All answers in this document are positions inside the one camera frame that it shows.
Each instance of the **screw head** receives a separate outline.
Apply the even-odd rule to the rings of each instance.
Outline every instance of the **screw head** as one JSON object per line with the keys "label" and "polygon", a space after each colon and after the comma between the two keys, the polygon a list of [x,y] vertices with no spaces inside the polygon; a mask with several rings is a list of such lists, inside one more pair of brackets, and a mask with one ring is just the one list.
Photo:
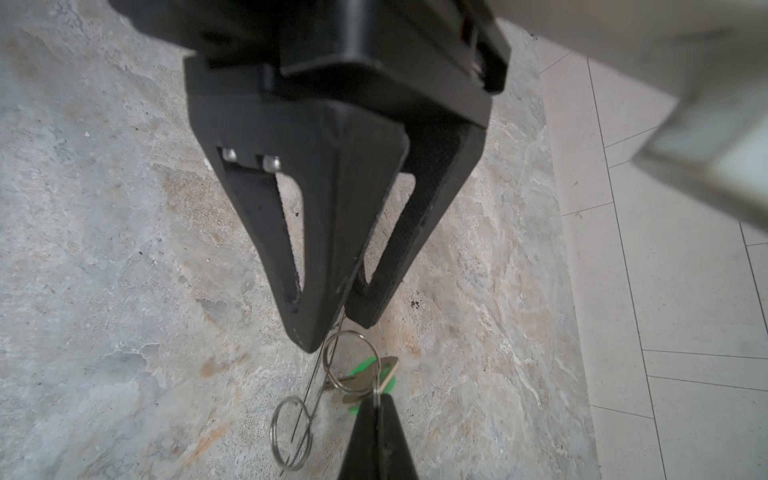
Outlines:
{"label": "screw head", "polygon": [[224,161],[232,163],[237,162],[237,152],[234,150],[234,148],[222,148],[221,158],[223,158]]}
{"label": "screw head", "polygon": [[264,160],[262,163],[264,167],[264,171],[268,174],[276,174],[282,169],[282,165],[280,164],[280,157],[272,157],[270,155],[264,155]]}

